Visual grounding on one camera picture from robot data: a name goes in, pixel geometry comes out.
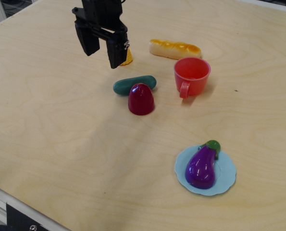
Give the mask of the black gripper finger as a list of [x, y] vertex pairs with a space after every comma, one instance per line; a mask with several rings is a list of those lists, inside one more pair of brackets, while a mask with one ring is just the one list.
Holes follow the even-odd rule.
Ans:
[[100, 49], [99, 38], [93, 34], [90, 27], [75, 23], [75, 29], [83, 51], [87, 56]]
[[128, 41], [118, 42], [115, 40], [108, 40], [106, 45], [110, 66], [112, 69], [115, 69], [127, 59]]

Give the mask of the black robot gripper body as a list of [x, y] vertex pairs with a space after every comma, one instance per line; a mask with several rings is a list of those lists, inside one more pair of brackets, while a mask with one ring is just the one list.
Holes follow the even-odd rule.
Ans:
[[129, 42], [127, 27], [120, 20], [123, 3], [123, 0], [83, 0], [82, 8], [72, 9], [75, 23], [90, 27], [99, 39]]

